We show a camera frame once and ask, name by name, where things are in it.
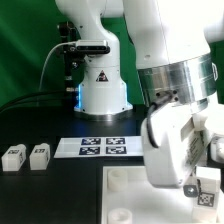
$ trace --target green backdrop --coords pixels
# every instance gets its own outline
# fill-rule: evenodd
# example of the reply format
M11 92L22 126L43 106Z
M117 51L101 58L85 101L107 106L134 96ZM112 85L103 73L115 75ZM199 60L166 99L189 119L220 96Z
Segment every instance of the green backdrop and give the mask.
M66 20L54 0L0 0L0 105L38 91L46 56L60 43L57 24ZM128 40L124 20L104 19L102 22L121 42L121 76L128 86L128 100L141 104L135 51ZM219 101L223 103L224 42L212 44L211 49L220 76L217 82ZM43 90L63 89L63 71L62 58L53 55L46 69ZM74 72L73 77L76 84L82 80L80 72Z

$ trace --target white cylinder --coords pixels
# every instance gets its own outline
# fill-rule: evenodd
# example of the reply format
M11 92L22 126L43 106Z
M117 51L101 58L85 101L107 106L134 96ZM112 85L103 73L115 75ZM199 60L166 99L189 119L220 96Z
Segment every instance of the white cylinder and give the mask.
M125 208L111 210L108 214L108 224L132 224L132 213Z
M110 170L108 173L108 188L111 191L123 191L128 186L128 175L124 169Z

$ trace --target blue light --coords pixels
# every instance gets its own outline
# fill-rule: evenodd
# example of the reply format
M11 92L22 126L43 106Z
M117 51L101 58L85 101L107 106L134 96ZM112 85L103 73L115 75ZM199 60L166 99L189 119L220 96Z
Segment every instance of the blue light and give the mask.
M81 103L81 85L79 85L78 89L79 89L78 104L76 105L76 108L80 109L82 107L82 103Z

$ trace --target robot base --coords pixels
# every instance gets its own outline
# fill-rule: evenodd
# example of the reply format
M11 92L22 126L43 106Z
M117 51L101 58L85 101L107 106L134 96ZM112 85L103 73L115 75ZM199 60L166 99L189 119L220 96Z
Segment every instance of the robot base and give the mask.
M95 115L87 114L82 111L74 111L75 117L91 121L116 121L131 117L133 114L132 107L129 110L122 111L117 114L104 114L104 115Z

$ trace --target black table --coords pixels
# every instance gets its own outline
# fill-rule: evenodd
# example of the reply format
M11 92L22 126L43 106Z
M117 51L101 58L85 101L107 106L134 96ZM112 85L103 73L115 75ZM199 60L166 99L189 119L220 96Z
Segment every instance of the black table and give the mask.
M100 223L103 166L142 166L143 158L54 159L57 144L61 137L140 135L145 111L135 106L133 116L116 122L80 120L62 107L14 108L0 114L0 156L11 145L27 147L19 172L0 168L0 223ZM51 146L48 168L31 171L28 157L43 142Z

